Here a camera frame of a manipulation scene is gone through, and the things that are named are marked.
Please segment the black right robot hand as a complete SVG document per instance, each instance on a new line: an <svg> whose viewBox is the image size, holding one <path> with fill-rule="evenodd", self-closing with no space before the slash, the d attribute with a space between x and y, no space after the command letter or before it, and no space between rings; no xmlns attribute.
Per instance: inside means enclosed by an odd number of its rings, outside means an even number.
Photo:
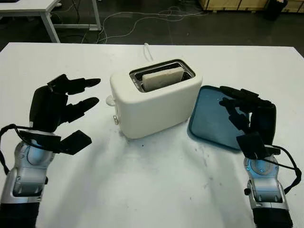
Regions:
<svg viewBox="0 0 304 228"><path fill-rule="evenodd" d="M259 94L228 86L220 86L220 91L228 96L219 104L226 108L229 120L245 134L259 133L266 145L271 145L276 130L276 106L263 100Z"/></svg>

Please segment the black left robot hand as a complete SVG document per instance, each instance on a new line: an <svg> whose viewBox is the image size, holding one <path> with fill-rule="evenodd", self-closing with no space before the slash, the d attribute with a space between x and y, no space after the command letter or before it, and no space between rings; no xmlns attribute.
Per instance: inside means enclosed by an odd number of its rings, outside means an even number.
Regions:
<svg viewBox="0 0 304 228"><path fill-rule="evenodd" d="M100 82L100 78L69 80L65 74L61 74L45 86L39 87L34 92L30 108L31 127L53 133L61 124L81 118L99 99L90 97L77 104L68 104L68 96L82 93L87 87L93 87Z"/></svg>

